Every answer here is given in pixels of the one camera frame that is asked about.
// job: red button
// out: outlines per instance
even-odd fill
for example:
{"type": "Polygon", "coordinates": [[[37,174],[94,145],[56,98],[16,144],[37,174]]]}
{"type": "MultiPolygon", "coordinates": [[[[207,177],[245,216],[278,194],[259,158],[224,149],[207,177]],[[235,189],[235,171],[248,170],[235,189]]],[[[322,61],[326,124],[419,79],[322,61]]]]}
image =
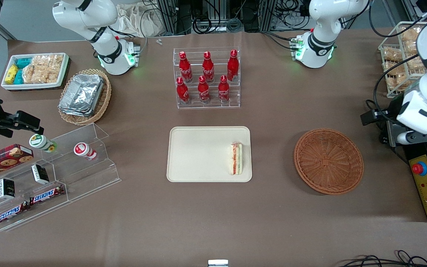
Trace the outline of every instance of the red button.
{"type": "Polygon", "coordinates": [[[424,172],[424,168],[421,164],[413,164],[413,166],[411,166],[411,170],[415,174],[422,174],[424,172]]]}

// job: emergency stop button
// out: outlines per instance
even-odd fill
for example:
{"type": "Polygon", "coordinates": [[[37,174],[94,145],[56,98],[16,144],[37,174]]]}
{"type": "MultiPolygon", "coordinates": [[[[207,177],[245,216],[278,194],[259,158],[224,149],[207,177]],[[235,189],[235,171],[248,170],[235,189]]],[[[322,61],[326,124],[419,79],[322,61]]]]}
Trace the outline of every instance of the emergency stop button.
{"type": "Polygon", "coordinates": [[[427,174],[427,166],[424,162],[417,162],[411,166],[411,170],[414,174],[425,176],[427,174]]]}

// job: bottle cap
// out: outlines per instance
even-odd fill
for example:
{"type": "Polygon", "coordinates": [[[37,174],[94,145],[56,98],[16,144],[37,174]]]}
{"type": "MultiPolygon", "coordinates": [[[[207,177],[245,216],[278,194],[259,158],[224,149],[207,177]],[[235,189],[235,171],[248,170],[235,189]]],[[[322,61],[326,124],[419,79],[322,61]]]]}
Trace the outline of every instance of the bottle cap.
{"type": "Polygon", "coordinates": [[[46,145],[46,143],[47,137],[45,137],[44,135],[35,134],[32,135],[29,139],[29,145],[34,148],[42,148],[46,145]]]}
{"type": "Polygon", "coordinates": [[[87,143],[84,143],[84,142],[80,142],[76,144],[75,147],[73,148],[73,153],[75,153],[75,155],[77,156],[83,157],[86,154],[88,154],[88,152],[90,152],[90,147],[88,146],[87,143]]]}

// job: woven basket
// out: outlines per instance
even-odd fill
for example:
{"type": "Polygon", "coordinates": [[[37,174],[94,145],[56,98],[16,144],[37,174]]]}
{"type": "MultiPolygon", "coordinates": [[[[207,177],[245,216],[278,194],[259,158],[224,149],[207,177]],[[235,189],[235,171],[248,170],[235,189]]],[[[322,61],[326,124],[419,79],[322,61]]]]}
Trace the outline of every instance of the woven basket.
{"type": "Polygon", "coordinates": [[[352,191],[363,176],[363,159],[356,145],[332,129],[306,132],[294,149],[299,175],[314,190],[328,195],[352,191]]]}
{"type": "MultiPolygon", "coordinates": [[[[90,117],[82,117],[82,116],[74,116],[74,115],[68,115],[65,113],[62,113],[59,110],[60,116],[64,119],[64,121],[68,123],[73,123],[75,125],[88,125],[90,123],[94,123],[97,120],[99,120],[103,113],[105,113],[106,108],[108,107],[108,102],[110,101],[110,97],[112,96],[112,86],[110,85],[110,81],[108,80],[108,77],[105,73],[102,71],[99,71],[98,69],[87,69],[82,70],[78,74],[88,74],[88,75],[99,75],[100,77],[103,77],[103,88],[102,93],[100,93],[100,98],[98,99],[98,103],[95,108],[95,113],[90,117]]],[[[70,80],[67,82],[66,86],[64,87],[64,91],[62,91],[62,95],[60,96],[60,99],[64,97],[65,92],[67,91],[68,85],[73,80],[73,78],[76,76],[72,76],[70,80]]]]}

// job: white tray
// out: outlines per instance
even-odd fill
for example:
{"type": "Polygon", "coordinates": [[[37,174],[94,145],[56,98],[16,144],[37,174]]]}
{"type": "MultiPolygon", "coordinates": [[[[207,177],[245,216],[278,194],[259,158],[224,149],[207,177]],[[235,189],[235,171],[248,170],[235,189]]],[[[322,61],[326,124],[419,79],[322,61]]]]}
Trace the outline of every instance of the white tray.
{"type": "Polygon", "coordinates": [[[68,55],[66,53],[45,53],[45,54],[25,54],[25,55],[14,55],[11,56],[9,59],[9,63],[6,66],[6,70],[4,72],[4,76],[1,80],[1,87],[8,90],[8,91],[24,91],[24,90],[44,90],[46,88],[54,88],[62,85],[62,81],[64,80],[65,72],[68,65],[68,55]],[[56,54],[56,55],[63,55],[64,59],[62,60],[62,65],[60,66],[59,76],[57,78],[56,83],[28,83],[23,85],[9,85],[5,83],[4,78],[7,75],[7,71],[9,70],[10,66],[16,62],[16,59],[24,59],[26,57],[34,57],[37,55],[50,55],[50,54],[56,54]]]}
{"type": "Polygon", "coordinates": [[[167,178],[171,182],[247,182],[251,142],[244,126],[174,127],[169,135],[167,178]],[[243,144],[243,172],[229,174],[230,145],[243,144]]]}

